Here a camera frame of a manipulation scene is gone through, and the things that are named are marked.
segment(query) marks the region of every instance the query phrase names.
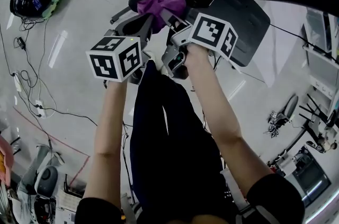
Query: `black wire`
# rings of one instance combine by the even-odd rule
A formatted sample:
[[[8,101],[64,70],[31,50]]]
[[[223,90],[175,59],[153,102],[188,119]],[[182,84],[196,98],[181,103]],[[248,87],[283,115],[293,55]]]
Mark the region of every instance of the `black wire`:
[[[27,30],[27,35],[26,35],[26,38],[25,38],[25,44],[26,44],[26,42],[27,42],[27,38],[28,38],[29,33],[30,33],[30,31]]]
[[[217,66],[217,58],[216,58],[216,54],[214,52],[213,52],[213,57],[214,57],[214,66],[213,66],[213,69],[215,70],[216,66]]]
[[[8,68],[8,73],[9,73],[11,76],[14,76],[14,74],[11,74],[10,66],[9,66],[9,64],[8,64],[7,54],[6,54],[6,50],[5,50],[5,44],[4,44],[4,38],[3,38],[3,36],[2,36],[2,31],[1,31],[1,24],[0,24],[0,35],[1,35],[2,47],[3,47],[3,49],[4,49],[4,55],[5,55],[5,60],[6,60],[7,68]]]
[[[202,120],[203,129],[204,129],[205,131],[207,131],[207,128],[206,128],[206,126],[207,126],[207,123],[206,123],[206,117],[205,117],[205,113],[204,113],[203,110],[202,110],[202,116],[203,116],[203,120]]]
[[[39,76],[38,76],[37,72],[35,71],[35,69],[33,68],[32,64],[31,64],[30,61],[29,61],[28,53],[27,53],[26,48],[24,49],[24,51],[25,51],[25,53],[26,53],[27,63],[30,65],[30,67],[32,68],[32,70],[33,70],[33,72],[34,72],[34,74],[35,74],[35,76],[36,76],[36,78],[37,78],[37,79],[35,80],[35,84],[34,84],[33,86],[30,86],[30,88],[34,88],[34,87],[37,85],[37,83],[38,83]],[[22,71],[20,72],[21,78],[23,78],[22,72],[26,72],[26,73],[27,73],[27,77],[28,77],[28,79],[30,80],[30,77],[29,77],[28,72],[27,72],[26,70],[22,70]]]
[[[217,62],[215,62],[214,67],[213,67],[214,71],[216,71],[216,69],[217,69],[217,67],[218,67],[218,64],[219,64],[219,61],[220,61],[221,58],[222,58],[222,57],[219,56]]]
[[[40,108],[40,109],[44,109],[44,110],[54,110],[55,112],[59,113],[59,114],[62,114],[62,115],[72,115],[72,116],[76,116],[76,117],[79,117],[79,118],[86,118],[88,120],[90,120],[93,124],[95,124],[97,126],[97,124],[92,120],[90,119],[89,117],[87,116],[82,116],[82,115],[76,115],[76,114],[72,114],[72,113],[66,113],[66,112],[61,112],[61,111],[58,111],[54,108],[43,108],[41,105],[35,105],[36,108]]]
[[[43,57],[46,53],[46,29],[47,29],[47,23],[48,23],[48,20],[47,22],[45,23],[44,25],[44,29],[43,29],[43,52],[42,52],[42,56],[41,56],[41,59],[40,59],[40,63],[39,63],[39,68],[38,68],[38,75],[40,76],[40,68],[41,68],[41,63],[42,63],[42,60],[43,60]]]
[[[24,102],[24,104],[26,105],[26,107],[27,107],[28,111],[30,112],[30,114],[31,114],[31,115],[35,118],[35,120],[37,121],[37,123],[38,123],[38,125],[40,126],[42,132],[44,132],[44,133],[46,134],[46,136],[47,136],[47,138],[48,138],[49,148],[50,148],[50,150],[51,150],[51,152],[52,152],[52,143],[51,143],[51,139],[49,138],[49,135],[46,133],[46,131],[45,131],[45,130],[43,129],[43,127],[41,126],[40,122],[38,121],[37,117],[38,117],[39,115],[35,114],[35,113],[31,110],[31,108],[29,107],[29,105],[27,105],[26,101],[24,100],[24,98],[21,96],[20,93],[18,93],[18,95],[19,95],[20,99]]]
[[[26,18],[21,18],[21,25],[19,27],[19,31],[29,31],[31,30],[37,23],[43,23],[45,20],[28,20]]]
[[[292,121],[290,121],[290,123],[292,124],[292,127],[293,127],[293,128],[303,128],[303,126],[295,127],[295,126],[293,125],[293,122],[292,122]]]
[[[20,46],[18,45],[18,46],[15,46],[15,42],[17,41],[17,39],[18,38],[14,38],[14,40],[13,40],[13,47],[14,47],[14,49],[16,49],[16,48],[19,48]]]
[[[308,40],[304,39],[302,36],[297,35],[297,34],[294,34],[294,33],[292,33],[292,32],[289,32],[289,31],[287,31],[287,30],[285,30],[285,29],[283,29],[283,28],[277,27],[277,26],[275,26],[275,25],[273,25],[273,24],[271,24],[271,23],[270,23],[270,25],[273,26],[273,27],[275,27],[275,28],[280,29],[281,31],[284,31],[284,32],[286,32],[286,33],[289,33],[289,34],[291,34],[291,35],[294,35],[295,37],[297,37],[297,38],[299,38],[299,39],[302,39],[304,42],[306,42],[307,44],[311,45],[314,49],[316,49],[316,50],[322,52],[326,57],[332,59],[333,61],[336,62],[336,64],[339,65],[339,61],[336,60],[333,56],[331,56],[330,54],[328,54],[327,52],[325,52],[323,49],[319,48],[318,46],[316,46],[316,45],[310,43]]]
[[[133,203],[135,203],[135,198],[134,198],[134,193],[133,193],[133,187],[132,187],[132,184],[131,184],[131,178],[130,178],[130,175],[129,175],[129,170],[128,170],[128,166],[127,166],[127,161],[126,161],[126,155],[125,155],[125,145],[126,145],[126,140],[128,139],[128,134],[127,134],[127,131],[126,131],[126,124],[124,123],[124,121],[122,121],[122,125],[123,125],[123,128],[124,128],[124,131],[125,131],[125,134],[123,136],[123,142],[122,142],[122,157],[123,157],[123,161],[125,163],[125,167],[126,167],[126,171],[127,171],[127,177],[128,177],[128,183],[129,183],[129,188],[130,188],[130,192],[131,192],[131,198],[132,198],[132,201]]]
[[[249,77],[252,77],[252,78],[254,78],[254,79],[256,79],[256,80],[258,80],[258,81],[260,81],[260,82],[265,83],[264,81],[262,81],[262,80],[260,80],[260,79],[258,79],[258,78],[256,78],[256,77],[254,77],[254,76],[252,76],[252,75],[250,75],[250,74],[247,74],[247,73],[245,73],[245,72],[243,72],[243,71],[241,71],[241,73],[242,73],[242,74],[245,74],[245,75],[247,75],[247,76],[249,76]]]

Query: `black shirt sleeve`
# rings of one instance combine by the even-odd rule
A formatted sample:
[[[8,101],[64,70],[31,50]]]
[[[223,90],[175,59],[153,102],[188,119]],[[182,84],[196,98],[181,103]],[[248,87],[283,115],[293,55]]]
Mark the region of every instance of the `black shirt sleeve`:
[[[112,203],[96,199],[82,199],[75,214],[75,224],[82,223],[122,223],[121,212]]]
[[[297,189],[278,174],[270,174],[256,182],[247,194],[252,207],[263,207],[280,224],[302,223],[305,206]]]

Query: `red line on floor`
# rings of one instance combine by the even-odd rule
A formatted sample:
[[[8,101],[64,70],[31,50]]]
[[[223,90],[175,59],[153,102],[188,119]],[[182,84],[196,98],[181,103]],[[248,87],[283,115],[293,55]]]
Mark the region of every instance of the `red line on floor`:
[[[69,186],[72,186],[73,182],[75,181],[75,179],[77,178],[77,176],[80,174],[81,171],[83,171],[84,167],[86,166],[88,160],[90,159],[90,157],[88,156],[83,164],[83,166],[81,167],[81,169],[79,169],[78,173],[75,174],[74,178],[71,180]]]
[[[70,148],[70,149],[72,149],[72,150],[77,151],[78,153],[80,153],[80,154],[82,154],[82,155],[85,155],[85,156],[88,156],[88,157],[89,157],[88,154],[83,153],[82,151],[79,151],[79,150],[77,150],[77,149],[71,147],[70,145],[68,145],[68,144],[66,144],[66,143],[64,143],[64,142],[62,142],[61,140],[55,138],[54,136],[51,136],[49,133],[47,133],[47,132],[44,131],[43,129],[41,129],[40,127],[36,126],[33,122],[31,122],[28,118],[26,118],[23,114],[21,114],[21,112],[20,112],[19,110],[17,110],[14,106],[13,106],[13,109],[14,109],[20,116],[22,116],[25,120],[27,120],[30,124],[32,124],[33,126],[35,126],[36,128],[38,128],[41,132],[44,132],[45,134],[47,134],[50,138],[52,138],[52,139],[54,139],[54,140],[60,142],[61,144],[65,145],[66,147],[68,147],[68,148]]]
[[[51,136],[49,133],[47,133],[46,131],[44,131],[44,130],[41,129],[40,127],[36,126],[33,122],[31,122],[28,118],[26,118],[23,114],[21,114],[21,112],[20,112],[19,110],[17,110],[14,106],[13,106],[13,109],[14,109],[20,116],[22,116],[25,120],[27,120],[30,124],[32,124],[34,127],[36,127],[37,129],[39,129],[41,132],[44,132],[45,134],[47,134],[50,138],[52,138],[52,139],[54,139],[54,140],[60,142],[61,144],[65,145],[66,147],[68,147],[68,148],[70,148],[70,149],[72,149],[72,150],[75,150],[76,152],[78,152],[78,153],[80,153],[80,154],[82,154],[82,155],[87,156],[87,158],[85,159],[85,161],[84,161],[82,167],[79,169],[79,171],[75,174],[74,178],[71,180],[71,182],[70,182],[70,184],[69,184],[69,186],[71,186],[71,185],[74,183],[75,179],[77,179],[77,177],[78,177],[78,175],[80,174],[80,172],[83,171],[83,169],[84,169],[84,167],[86,166],[88,160],[90,159],[90,156],[89,156],[88,154],[86,154],[86,153],[83,153],[82,151],[79,151],[79,150],[77,150],[77,149],[71,147],[70,145],[68,145],[68,144],[66,144],[66,143],[64,143],[64,142],[62,142],[61,140],[55,138],[54,136]]]

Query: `power adapter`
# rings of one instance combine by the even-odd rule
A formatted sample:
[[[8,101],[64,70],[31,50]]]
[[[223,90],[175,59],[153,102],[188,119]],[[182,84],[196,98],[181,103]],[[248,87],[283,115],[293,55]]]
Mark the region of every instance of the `power adapter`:
[[[22,50],[25,50],[25,49],[26,49],[26,44],[25,44],[25,42],[23,41],[22,37],[16,38],[16,42],[17,42],[17,44],[19,45],[19,47],[20,47]]]

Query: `black pants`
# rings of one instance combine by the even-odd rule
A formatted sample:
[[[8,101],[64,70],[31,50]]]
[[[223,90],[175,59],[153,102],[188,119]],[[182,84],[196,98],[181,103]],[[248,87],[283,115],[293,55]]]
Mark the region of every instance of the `black pants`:
[[[139,86],[130,156],[133,190],[148,215],[163,222],[190,221],[199,214],[225,218],[219,149],[203,129],[186,90],[161,75],[153,61]]]

